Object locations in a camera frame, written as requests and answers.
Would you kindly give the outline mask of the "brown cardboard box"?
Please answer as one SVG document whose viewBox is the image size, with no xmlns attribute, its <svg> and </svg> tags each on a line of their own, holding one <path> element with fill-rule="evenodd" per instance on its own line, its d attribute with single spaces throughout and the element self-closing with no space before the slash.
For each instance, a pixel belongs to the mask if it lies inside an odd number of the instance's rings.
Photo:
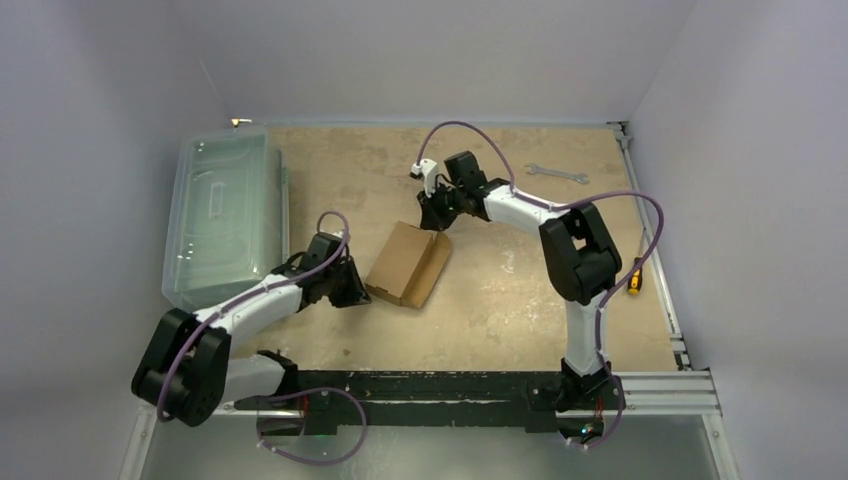
<svg viewBox="0 0 848 480">
<path fill-rule="evenodd" d="M 398 221 L 366 276 L 366 290 L 393 305 L 421 309 L 451 252 L 451 240 L 444 232 Z"/>
</svg>

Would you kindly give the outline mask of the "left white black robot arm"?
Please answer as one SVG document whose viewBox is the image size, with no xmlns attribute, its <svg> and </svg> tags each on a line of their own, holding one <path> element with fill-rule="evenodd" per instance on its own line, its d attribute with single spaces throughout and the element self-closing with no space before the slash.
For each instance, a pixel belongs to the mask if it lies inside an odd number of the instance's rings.
<svg viewBox="0 0 848 480">
<path fill-rule="evenodd" d="M 131 381 L 131 392 L 163 421 L 189 427 L 224 403 L 261 397 L 284 409 L 297 399 L 298 366 L 269 350 L 246 359 L 234 347 L 260 330 L 327 299 L 335 308 L 367 305 L 348 235 L 318 232 L 257 285 L 194 312 L 173 308 L 160 319 Z"/>
</svg>

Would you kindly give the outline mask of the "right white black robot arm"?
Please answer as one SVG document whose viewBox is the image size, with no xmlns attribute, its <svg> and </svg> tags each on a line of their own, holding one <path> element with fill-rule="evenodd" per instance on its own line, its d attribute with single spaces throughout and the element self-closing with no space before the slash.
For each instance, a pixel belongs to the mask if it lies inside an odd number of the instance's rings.
<svg viewBox="0 0 848 480">
<path fill-rule="evenodd" d="M 548 279 L 566 310 L 567 339 L 554 407 L 600 408 L 613 388 L 603 303 L 622 260 L 596 206 L 558 206 L 505 179 L 488 179 L 470 151 L 443 163 L 421 159 L 410 175 L 422 184 L 417 195 L 421 229 L 443 232 L 465 214 L 510 225 L 540 242 Z"/>
</svg>

